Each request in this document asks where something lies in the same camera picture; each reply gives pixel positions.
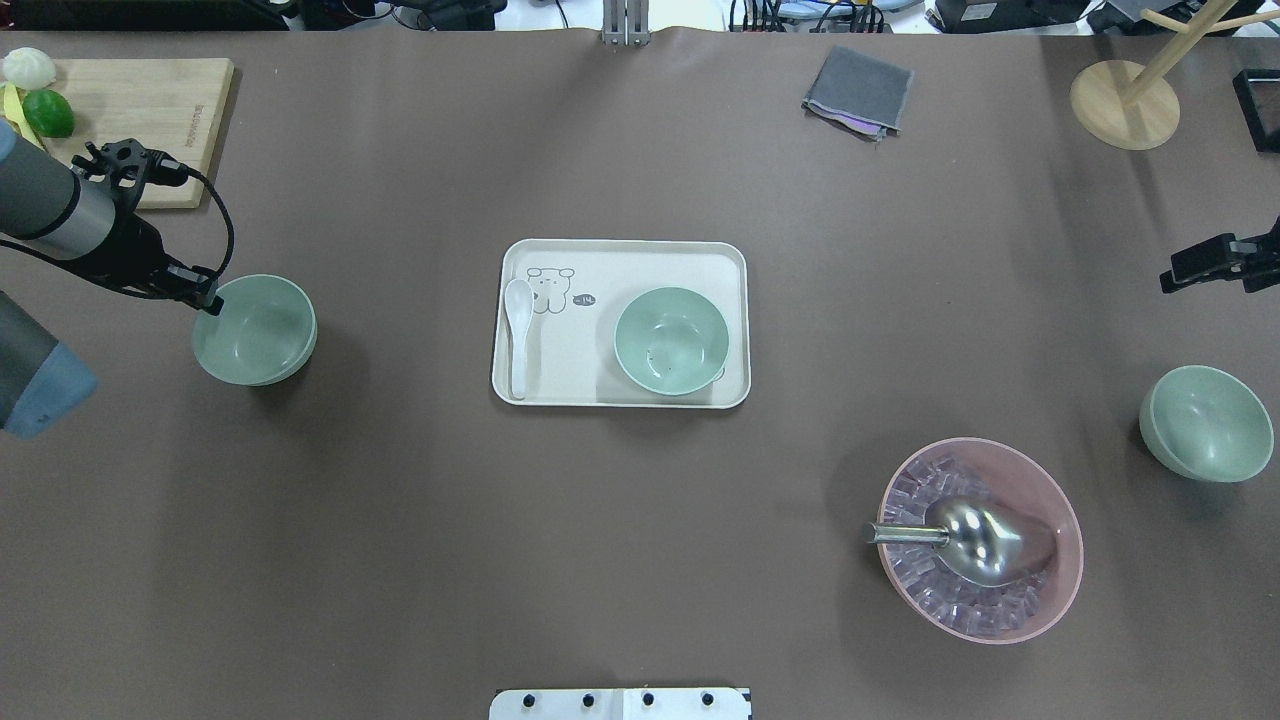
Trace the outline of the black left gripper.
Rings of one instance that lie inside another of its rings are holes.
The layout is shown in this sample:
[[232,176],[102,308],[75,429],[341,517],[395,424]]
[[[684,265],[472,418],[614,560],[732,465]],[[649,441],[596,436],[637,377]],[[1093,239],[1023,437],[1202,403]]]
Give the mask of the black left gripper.
[[172,258],[150,274],[150,297],[197,304],[210,316],[219,316],[224,299],[216,293],[216,272],[211,268],[187,266]]

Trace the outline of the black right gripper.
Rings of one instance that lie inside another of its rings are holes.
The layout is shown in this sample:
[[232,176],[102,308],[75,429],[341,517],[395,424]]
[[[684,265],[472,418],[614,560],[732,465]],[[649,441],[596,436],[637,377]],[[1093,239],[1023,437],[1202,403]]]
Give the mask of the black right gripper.
[[1175,252],[1158,277],[1164,293],[1211,281],[1240,281],[1245,293],[1279,283],[1279,219],[1265,233],[1238,238],[1224,233]]

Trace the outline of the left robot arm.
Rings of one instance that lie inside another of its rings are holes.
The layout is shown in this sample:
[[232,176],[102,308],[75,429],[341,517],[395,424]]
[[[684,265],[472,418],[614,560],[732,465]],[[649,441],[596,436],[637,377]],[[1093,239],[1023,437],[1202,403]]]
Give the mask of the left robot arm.
[[[142,219],[147,187],[179,187],[202,174],[173,155],[128,138],[96,146],[64,165],[10,127],[1,137],[3,246],[100,288],[174,300],[218,315],[221,268],[189,266]],[[38,436],[95,392],[97,378],[14,299],[3,297],[1,420],[18,438]]]

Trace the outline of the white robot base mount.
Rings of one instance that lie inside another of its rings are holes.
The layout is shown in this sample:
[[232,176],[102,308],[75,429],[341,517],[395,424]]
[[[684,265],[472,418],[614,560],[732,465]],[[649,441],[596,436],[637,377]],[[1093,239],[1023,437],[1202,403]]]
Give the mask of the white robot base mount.
[[749,689],[634,687],[507,689],[489,719],[751,719]]

